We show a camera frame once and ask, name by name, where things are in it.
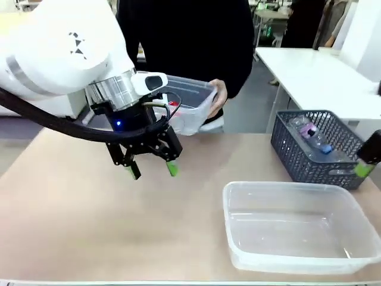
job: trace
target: silver metal ring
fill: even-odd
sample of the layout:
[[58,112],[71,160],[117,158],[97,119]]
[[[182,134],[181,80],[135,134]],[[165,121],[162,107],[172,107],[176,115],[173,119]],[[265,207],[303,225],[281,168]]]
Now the silver metal ring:
[[53,94],[52,92],[46,91],[43,88],[40,88],[37,84],[35,84],[23,71],[23,69],[18,64],[14,55],[7,57],[6,59],[8,67],[10,68],[13,76],[27,89],[33,91],[37,94],[47,95],[47,96],[57,96],[57,94]]

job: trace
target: black sweater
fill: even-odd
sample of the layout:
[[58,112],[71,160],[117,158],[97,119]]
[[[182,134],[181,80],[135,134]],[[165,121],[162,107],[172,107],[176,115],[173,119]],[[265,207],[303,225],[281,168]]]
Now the black sweater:
[[117,20],[130,58],[136,64],[140,42],[151,72],[220,79],[229,98],[251,72],[254,27],[248,0],[120,0]]

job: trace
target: person's hand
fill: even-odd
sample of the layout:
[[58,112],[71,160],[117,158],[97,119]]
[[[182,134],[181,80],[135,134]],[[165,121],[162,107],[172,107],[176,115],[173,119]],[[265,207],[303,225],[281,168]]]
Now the person's hand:
[[214,79],[210,82],[210,84],[217,88],[217,96],[214,98],[208,118],[216,116],[227,101],[227,89],[225,82],[223,80]]

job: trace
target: brown tabletop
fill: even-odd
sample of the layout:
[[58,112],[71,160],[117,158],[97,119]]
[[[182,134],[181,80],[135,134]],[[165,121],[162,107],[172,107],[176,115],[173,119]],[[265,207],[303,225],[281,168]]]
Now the brown tabletop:
[[[245,272],[227,246],[222,190],[230,181],[289,181],[268,135],[181,138],[180,174],[139,156],[133,181],[104,144],[43,130],[0,178],[0,278],[26,281],[381,281],[381,265],[355,275]],[[353,193],[381,232],[381,193]]]

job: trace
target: clear plastic container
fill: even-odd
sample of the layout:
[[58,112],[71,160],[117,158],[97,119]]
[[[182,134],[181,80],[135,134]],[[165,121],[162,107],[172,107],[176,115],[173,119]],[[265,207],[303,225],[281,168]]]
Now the clear plastic container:
[[381,261],[377,232],[338,186],[232,182],[223,191],[223,207],[238,269],[334,275]]
[[[159,92],[167,94],[168,103],[173,103],[173,105],[170,104],[171,112],[174,111],[179,101],[178,97],[171,92],[182,98],[183,102],[170,120],[170,124],[176,133],[190,136],[197,133],[206,121],[217,89],[207,82],[168,76],[168,85]],[[164,114],[162,108],[154,110],[157,117]]]

